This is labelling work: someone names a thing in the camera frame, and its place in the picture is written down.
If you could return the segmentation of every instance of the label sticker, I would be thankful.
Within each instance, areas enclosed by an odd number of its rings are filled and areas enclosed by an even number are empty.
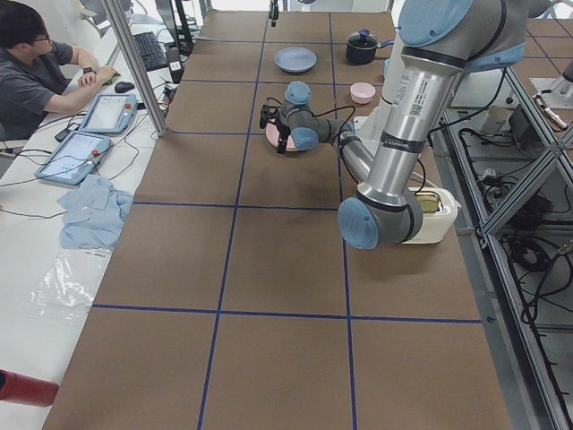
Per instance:
[[[433,115],[432,106],[439,97],[440,82],[430,78],[421,78],[415,82],[413,88],[409,75],[403,74],[394,105],[400,109],[402,115],[417,116],[419,119],[428,119]]]

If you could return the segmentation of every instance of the glasses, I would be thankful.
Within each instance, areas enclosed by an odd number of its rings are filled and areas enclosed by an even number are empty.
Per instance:
[[[34,39],[34,42],[43,42],[44,40],[50,40],[49,34],[47,34],[45,36],[40,36],[39,38]]]

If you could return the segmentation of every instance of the pink plate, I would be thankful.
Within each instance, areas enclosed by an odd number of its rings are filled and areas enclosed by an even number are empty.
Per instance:
[[[274,124],[268,123],[267,127],[265,128],[265,134],[267,134],[267,140],[269,143],[274,146],[275,148],[278,146],[278,130]],[[298,151],[295,147],[295,143],[293,142],[292,136],[288,136],[288,140],[286,141],[286,150],[287,151]]]

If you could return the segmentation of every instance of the man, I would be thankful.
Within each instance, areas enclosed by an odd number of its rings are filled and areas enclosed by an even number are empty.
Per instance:
[[[80,88],[62,95],[69,81],[60,65],[78,65]],[[47,112],[73,115],[115,73],[98,68],[90,51],[50,39],[38,12],[0,0],[0,140],[28,139]]]

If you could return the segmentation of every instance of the pot lid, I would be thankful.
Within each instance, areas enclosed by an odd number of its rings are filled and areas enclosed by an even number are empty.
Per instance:
[[[361,49],[370,49],[378,45],[378,40],[367,29],[352,33],[348,37],[348,44]]]

